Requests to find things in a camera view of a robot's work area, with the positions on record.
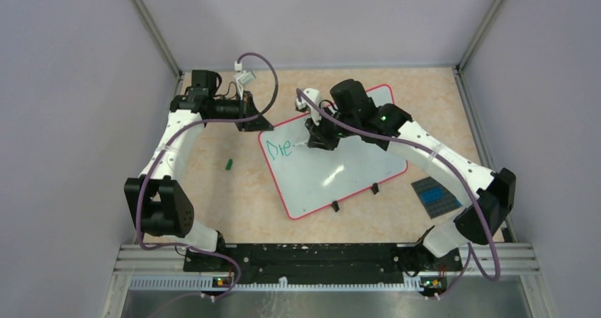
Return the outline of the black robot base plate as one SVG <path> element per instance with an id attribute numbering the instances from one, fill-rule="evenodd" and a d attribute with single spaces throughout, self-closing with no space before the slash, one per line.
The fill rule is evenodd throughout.
<path id="1" fill-rule="evenodd" d="M 217 256 L 186 253 L 186 272 L 224 273 L 241 268 L 241 284 L 275 283 L 284 277 L 292 284 L 402 283 L 409 276 L 460 271 L 459 250 L 436 258 L 412 244 L 226 244 Z"/>

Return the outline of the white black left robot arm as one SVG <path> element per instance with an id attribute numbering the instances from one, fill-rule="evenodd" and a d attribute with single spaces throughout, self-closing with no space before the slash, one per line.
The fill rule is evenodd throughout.
<path id="1" fill-rule="evenodd" d="M 191 85 L 173 98 L 164 133 L 147 166 L 124 185 L 138 241 L 146 234 L 170 237 L 182 246 L 201 250 L 201 263 L 218 271 L 227 252 L 218 246 L 218 231 L 200 223 L 179 179 L 183 176 L 193 145 L 208 123 L 233 123 L 240 132 L 272 130 L 257 110 L 252 94 L 245 90 L 256 76 L 239 69 L 234 75 L 233 98 L 217 95 L 222 77 L 217 72 L 194 70 Z"/>

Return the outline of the red-edged whiteboard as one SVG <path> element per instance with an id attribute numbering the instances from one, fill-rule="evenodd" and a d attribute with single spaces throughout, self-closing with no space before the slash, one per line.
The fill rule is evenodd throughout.
<path id="1" fill-rule="evenodd" d="M 383 183 L 404 174 L 408 163 L 359 137 L 343 138 L 333 151 L 292 147 L 307 142 L 305 121 L 299 115 L 258 135 L 259 146 L 276 185 L 286 214 L 297 220 L 340 203 L 373 183 Z"/>

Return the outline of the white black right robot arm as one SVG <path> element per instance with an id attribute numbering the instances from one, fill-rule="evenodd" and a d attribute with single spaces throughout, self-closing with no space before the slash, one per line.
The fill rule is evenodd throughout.
<path id="1" fill-rule="evenodd" d="M 307 111 L 310 148 L 332 151 L 339 141 L 357 136 L 405 159 L 447 189 L 464 209 L 427 230 L 415 251 L 417 264 L 434 270 L 451 250 L 468 243 L 493 242 L 514 206 L 517 177 L 507 168 L 481 166 L 433 137 L 411 114 L 392 103 L 375 104 L 361 82 L 347 79 L 330 90 L 334 110 L 322 106 L 317 89 L 298 89 L 299 111 Z"/>

